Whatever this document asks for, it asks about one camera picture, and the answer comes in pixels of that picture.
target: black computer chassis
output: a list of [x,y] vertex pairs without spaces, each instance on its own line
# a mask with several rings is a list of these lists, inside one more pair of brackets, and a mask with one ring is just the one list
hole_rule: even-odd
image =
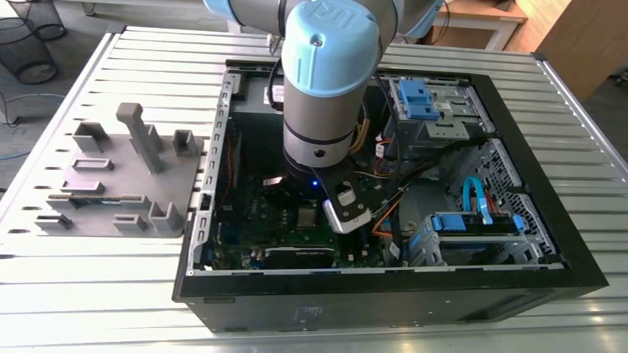
[[501,321],[608,282],[533,156],[492,80],[475,74],[385,71],[467,78],[496,127],[565,268],[539,271],[389,271],[385,274],[185,276],[191,229],[181,248],[173,301],[212,332],[416,327]]

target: blue cable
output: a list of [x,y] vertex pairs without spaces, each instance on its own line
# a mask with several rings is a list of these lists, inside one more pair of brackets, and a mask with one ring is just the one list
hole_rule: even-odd
[[23,153],[23,154],[16,154],[15,156],[5,156],[5,157],[0,157],[0,160],[12,160],[13,158],[20,158],[25,155],[28,155],[31,153],[31,151]]
[[477,177],[469,176],[464,180],[463,186],[463,211],[471,212],[471,186],[473,186],[476,199],[477,199],[477,211],[481,213],[485,224],[492,224],[492,217],[488,212],[488,202],[484,195],[484,188],[481,187],[481,181]]

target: orange wire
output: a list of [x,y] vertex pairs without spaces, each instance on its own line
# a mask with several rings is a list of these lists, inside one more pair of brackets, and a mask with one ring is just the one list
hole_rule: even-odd
[[388,209],[388,211],[385,211],[384,213],[384,216],[380,218],[380,221],[375,224],[375,227],[373,227],[373,230],[371,230],[371,232],[375,234],[377,231],[377,229],[380,228],[380,225],[384,223],[385,219],[388,218],[388,215],[391,214],[392,210],[395,210],[395,208],[397,207],[397,205],[400,204],[401,202],[401,199],[403,197],[400,197],[399,200],[396,200],[395,204],[392,204],[391,208]]
[[484,189],[484,194],[485,194],[487,200],[488,200],[488,210],[489,210],[489,212],[497,213],[500,211],[500,209],[497,208],[495,200],[491,197],[491,193],[488,192],[488,189]]
[[385,177],[385,176],[391,175],[389,173],[381,173],[380,172],[380,164],[381,164],[383,161],[384,161],[384,158],[377,159],[377,161],[375,163],[375,166],[373,166],[375,175],[377,175],[380,177]]

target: aluminum slotted table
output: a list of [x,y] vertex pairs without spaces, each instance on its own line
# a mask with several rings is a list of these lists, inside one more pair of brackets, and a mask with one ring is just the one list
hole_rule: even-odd
[[123,101],[161,134],[209,137],[225,60],[265,37],[128,27],[105,34],[0,202],[0,347],[108,352],[625,352],[628,167],[552,67],[528,54],[393,45],[383,68],[492,77],[611,286],[496,324],[213,335],[171,300],[181,239],[37,236],[81,121],[123,131]]

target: wire mesh trash can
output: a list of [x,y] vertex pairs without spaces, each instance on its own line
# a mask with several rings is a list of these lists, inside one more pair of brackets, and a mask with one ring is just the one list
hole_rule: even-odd
[[41,40],[63,37],[65,27],[52,0],[7,0],[17,16],[32,25],[32,31]]
[[23,18],[0,18],[0,63],[27,85],[44,83],[57,74],[47,45]]

